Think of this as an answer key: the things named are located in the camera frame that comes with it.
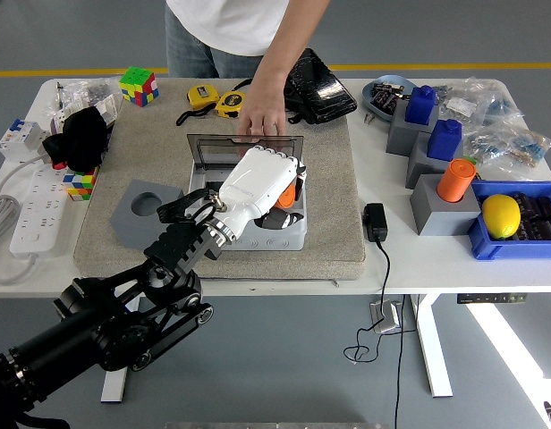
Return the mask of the person's left hand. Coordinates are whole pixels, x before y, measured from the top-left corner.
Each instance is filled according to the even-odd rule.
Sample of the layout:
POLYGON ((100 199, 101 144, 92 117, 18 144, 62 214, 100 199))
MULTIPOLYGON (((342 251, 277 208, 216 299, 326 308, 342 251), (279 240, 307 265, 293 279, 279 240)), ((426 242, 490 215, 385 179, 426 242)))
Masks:
POLYGON ((243 101, 236 134, 275 137, 285 133, 284 90, 277 85, 253 82, 243 101))

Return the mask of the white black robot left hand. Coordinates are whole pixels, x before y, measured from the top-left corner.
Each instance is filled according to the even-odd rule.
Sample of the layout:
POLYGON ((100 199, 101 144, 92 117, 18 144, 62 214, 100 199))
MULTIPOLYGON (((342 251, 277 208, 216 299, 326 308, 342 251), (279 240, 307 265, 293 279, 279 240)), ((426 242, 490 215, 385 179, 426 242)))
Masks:
POLYGON ((271 148, 250 148, 218 192, 219 208, 209 225, 227 243, 237 241, 247 224, 267 214, 300 173, 302 162, 271 148))

